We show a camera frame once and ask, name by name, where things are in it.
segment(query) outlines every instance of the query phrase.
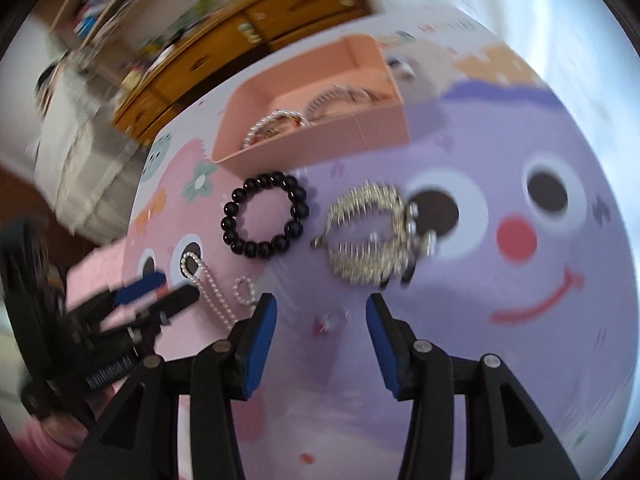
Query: blue gripper pad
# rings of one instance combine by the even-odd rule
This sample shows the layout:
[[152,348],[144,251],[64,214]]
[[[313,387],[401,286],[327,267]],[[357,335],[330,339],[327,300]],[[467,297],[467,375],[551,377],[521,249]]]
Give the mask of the blue gripper pad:
[[131,283],[131,285],[120,288],[116,292],[113,304],[114,306],[118,306],[132,303],[138,298],[142,298],[145,294],[150,293],[152,290],[163,286],[165,283],[166,276],[162,272],[148,274],[141,280],[137,280],[135,283]]
[[247,335],[251,338],[251,343],[246,354],[242,380],[242,393],[245,399],[249,399],[260,385],[264,365],[271,347],[271,339],[276,329],[277,317],[278,309],[275,297],[272,294],[261,295],[250,325],[247,327]]
[[381,294],[371,294],[366,307],[367,327],[386,389],[397,400],[411,398],[411,354]]

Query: green flower print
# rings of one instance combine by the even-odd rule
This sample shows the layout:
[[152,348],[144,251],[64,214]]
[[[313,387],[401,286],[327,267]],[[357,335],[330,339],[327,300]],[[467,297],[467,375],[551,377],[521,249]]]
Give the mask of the green flower print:
[[182,196],[186,197],[187,202],[190,204],[199,196],[209,196],[213,191],[213,183],[210,181],[209,176],[216,171],[218,165],[208,161],[201,160],[196,167],[193,168],[193,180],[184,186]]

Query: pink storage box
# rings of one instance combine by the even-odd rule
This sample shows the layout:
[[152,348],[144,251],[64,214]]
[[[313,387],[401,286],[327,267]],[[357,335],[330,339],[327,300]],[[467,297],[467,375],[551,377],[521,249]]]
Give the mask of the pink storage box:
[[[279,108],[304,112],[335,84],[375,90],[370,104],[333,102],[326,117],[242,150],[252,126]],[[404,105],[378,42],[355,34],[255,75],[229,99],[212,159],[239,178],[289,171],[345,155],[409,143]]]

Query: cartoon tabletop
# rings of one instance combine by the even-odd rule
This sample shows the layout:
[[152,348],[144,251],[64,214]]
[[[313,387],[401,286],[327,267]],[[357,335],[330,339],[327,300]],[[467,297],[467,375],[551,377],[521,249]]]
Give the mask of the cartoon tabletop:
[[[255,73],[352,32],[385,49],[411,143],[295,170],[311,208],[303,237],[271,260],[236,256],[220,220],[241,180],[210,160],[226,102]],[[367,179],[398,186],[418,205],[418,232],[438,237],[409,286],[392,281],[383,293],[394,317],[450,355],[503,357],[581,477],[599,475],[629,406],[638,350],[636,278],[619,209],[580,130],[533,70],[457,9],[421,7],[349,23],[269,56],[182,113],[150,150],[126,279],[160,269],[171,286],[181,284],[180,258],[193,251],[236,316],[249,316],[232,292],[240,276],[278,301],[261,386],[234,405],[247,478],[398,475],[411,405],[387,391],[376,362],[364,317],[376,288],[334,276],[326,254],[309,247],[335,199]],[[268,190],[247,205],[241,234],[272,237],[288,215],[286,195]],[[199,303],[164,330],[158,351],[187,356],[224,336]],[[457,479],[464,416],[456,401]],[[190,478],[185,418],[180,472]]]

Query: red cartoon nose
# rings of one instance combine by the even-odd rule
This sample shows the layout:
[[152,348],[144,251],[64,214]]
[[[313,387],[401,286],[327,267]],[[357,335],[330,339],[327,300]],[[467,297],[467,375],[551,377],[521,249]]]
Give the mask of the red cartoon nose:
[[521,216],[509,216],[498,227],[498,248],[507,260],[522,264],[536,252],[538,236]]

